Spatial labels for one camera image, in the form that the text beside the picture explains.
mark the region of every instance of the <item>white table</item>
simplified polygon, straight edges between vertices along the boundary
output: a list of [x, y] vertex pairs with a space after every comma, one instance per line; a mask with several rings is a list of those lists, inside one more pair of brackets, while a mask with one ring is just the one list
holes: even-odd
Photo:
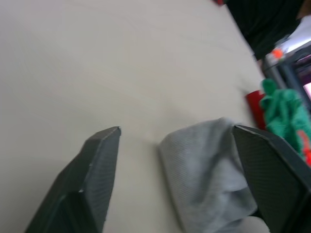
[[210, 0], [0, 2], [0, 232], [22, 232], [96, 131], [121, 126], [106, 233], [180, 232], [156, 146], [230, 117], [261, 74]]

